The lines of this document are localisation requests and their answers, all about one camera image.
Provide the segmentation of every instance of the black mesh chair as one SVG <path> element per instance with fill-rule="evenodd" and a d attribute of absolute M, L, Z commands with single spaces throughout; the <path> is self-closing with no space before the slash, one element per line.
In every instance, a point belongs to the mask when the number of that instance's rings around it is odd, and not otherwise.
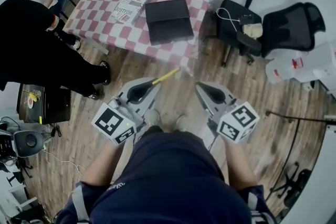
<path fill-rule="evenodd" d="M 227 56 L 223 54 L 223 67 L 227 65 L 234 48 L 239 49 L 241 56 L 248 58 L 249 65 L 254 62 L 252 55 L 266 57 L 274 49 L 310 51 L 315 47 L 315 33 L 326 30 L 323 17 L 314 4 L 296 3 L 267 14 L 262 23 L 263 35 L 254 40 L 243 33 L 241 25 L 244 17 L 249 19 L 249 24 L 262 22 L 258 14 L 250 11 L 251 3 L 252 0 L 246 0 L 245 6 L 241 6 L 231 0 L 224 0 L 220 6 L 223 9 L 218 10 L 218 15 L 229 18 L 226 9 L 233 21 L 221 19 L 216 14 L 213 16 L 217 33 L 205 36 L 205 39 L 219 39 L 230 46 Z"/>

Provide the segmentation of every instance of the black shoe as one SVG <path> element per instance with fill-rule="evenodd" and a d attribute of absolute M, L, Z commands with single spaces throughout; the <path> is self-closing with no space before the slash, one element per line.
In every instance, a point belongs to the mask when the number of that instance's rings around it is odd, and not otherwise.
<path fill-rule="evenodd" d="M 107 72 L 108 72 L 108 77 L 107 77 L 107 79 L 103 82 L 103 85 L 108 85 L 108 84 L 110 84 L 110 82 L 111 82 L 111 71 L 110 71 L 110 66 L 109 66 L 109 64 L 106 62 L 106 61 L 101 61 L 100 62 L 100 66 L 101 67 L 105 67 L 106 69 L 107 69 Z"/>
<path fill-rule="evenodd" d="M 99 100 L 99 93 L 94 92 L 92 95 L 88 96 L 88 98 L 94 99 L 94 100 Z"/>

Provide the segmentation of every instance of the yellow handle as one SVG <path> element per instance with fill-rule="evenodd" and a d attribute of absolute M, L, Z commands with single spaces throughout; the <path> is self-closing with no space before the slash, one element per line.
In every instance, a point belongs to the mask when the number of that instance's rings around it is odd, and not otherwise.
<path fill-rule="evenodd" d="M 163 81 L 163 80 L 165 80 L 165 79 L 171 77 L 172 75 L 174 75 L 174 74 L 175 74 L 176 72 L 178 72 L 179 70 L 180 70 L 180 67 L 175 68 L 174 70 L 170 71 L 170 72 L 167 73 L 166 75 L 164 75 L 164 76 L 158 78 L 157 80 L 154 80 L 152 84 L 155 85 L 155 84 L 157 84 L 157 83 L 159 83 L 159 82 L 161 82 L 161 81 Z"/>

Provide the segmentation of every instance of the cardboard box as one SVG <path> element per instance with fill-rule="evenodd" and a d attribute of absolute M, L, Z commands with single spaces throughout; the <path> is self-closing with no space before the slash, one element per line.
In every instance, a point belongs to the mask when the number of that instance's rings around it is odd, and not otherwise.
<path fill-rule="evenodd" d="M 112 12 L 112 17 L 125 24 L 133 25 L 142 13 L 144 4 L 149 1 L 121 0 Z"/>

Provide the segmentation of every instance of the black speaker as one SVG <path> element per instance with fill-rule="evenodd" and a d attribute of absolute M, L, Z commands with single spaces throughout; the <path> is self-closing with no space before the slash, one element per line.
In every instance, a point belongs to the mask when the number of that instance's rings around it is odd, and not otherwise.
<path fill-rule="evenodd" d="M 69 121 L 71 115 L 71 91 L 68 89 L 43 88 L 34 86 L 41 91 L 41 98 L 34 102 L 29 110 L 29 118 L 40 124 Z"/>

